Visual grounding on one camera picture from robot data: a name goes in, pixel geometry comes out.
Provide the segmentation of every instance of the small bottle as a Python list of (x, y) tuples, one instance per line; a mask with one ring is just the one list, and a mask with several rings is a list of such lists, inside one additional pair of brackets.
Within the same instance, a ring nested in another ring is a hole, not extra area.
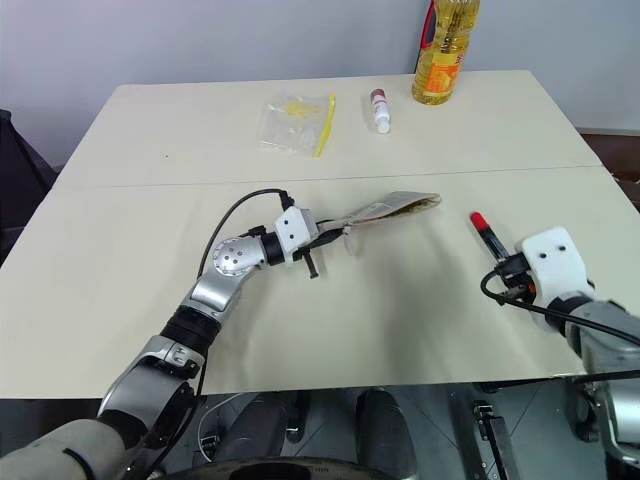
[[(431, 30), (435, 4), (433, 40)], [(420, 56), (411, 94), (420, 103), (438, 105), (451, 96), (453, 86), (469, 48), (469, 36), (476, 22), (480, 0), (433, 0), (427, 12)]]
[(373, 121), (376, 124), (378, 133), (388, 133), (391, 121), (391, 115), (389, 114), (389, 105), (387, 104), (387, 97), (384, 94), (384, 90), (376, 88), (370, 95), (371, 108), (373, 109)]

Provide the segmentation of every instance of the label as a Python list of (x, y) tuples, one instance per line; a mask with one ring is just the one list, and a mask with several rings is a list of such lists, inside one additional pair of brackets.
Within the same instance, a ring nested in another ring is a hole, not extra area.
[(436, 94), (451, 92), (458, 77), (463, 58), (464, 53), (435, 52), (424, 91)]

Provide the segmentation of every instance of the bottle cap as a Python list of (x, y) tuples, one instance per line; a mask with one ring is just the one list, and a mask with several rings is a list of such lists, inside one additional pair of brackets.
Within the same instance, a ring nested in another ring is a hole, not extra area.
[(386, 118), (381, 118), (378, 120), (377, 122), (378, 125), (378, 132), (379, 133), (388, 133), (389, 132), (389, 120), (387, 120)]

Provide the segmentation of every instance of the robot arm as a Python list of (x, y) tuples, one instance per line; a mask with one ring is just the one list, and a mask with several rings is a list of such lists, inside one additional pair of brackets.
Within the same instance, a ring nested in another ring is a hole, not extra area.
[[(483, 229), (483, 238), (488, 228)], [(499, 244), (493, 232), (491, 236)], [(637, 378), (619, 378), (640, 373), (640, 318), (596, 297), (585, 264), (564, 228), (528, 237), (516, 252), (496, 255), (498, 265), (483, 280), (483, 292), (500, 304), (531, 310), (542, 328), (565, 337), (587, 371), (578, 381), (587, 385), (585, 393), (605, 450), (619, 462), (640, 467), (640, 383)], [(508, 287), (504, 294), (487, 289), (492, 275), (500, 276)]]
[(317, 223), (308, 210), (288, 206), (274, 231), (256, 227), (217, 244), (198, 278), (159, 335), (149, 339), (111, 385), (95, 420), (76, 420), (0, 460), (0, 478), (106, 480), (116, 478), (143, 447), (159, 449), (176, 435), (193, 405), (189, 380), (257, 270), (304, 259), (346, 228), (438, 205), (436, 194), (394, 192), (340, 220)]

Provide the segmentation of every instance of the plastic bag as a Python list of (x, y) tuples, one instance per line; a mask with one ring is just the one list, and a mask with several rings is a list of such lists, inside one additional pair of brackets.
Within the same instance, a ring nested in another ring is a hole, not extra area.
[(331, 133), (335, 95), (301, 97), (282, 92), (265, 106), (260, 144), (319, 157)]

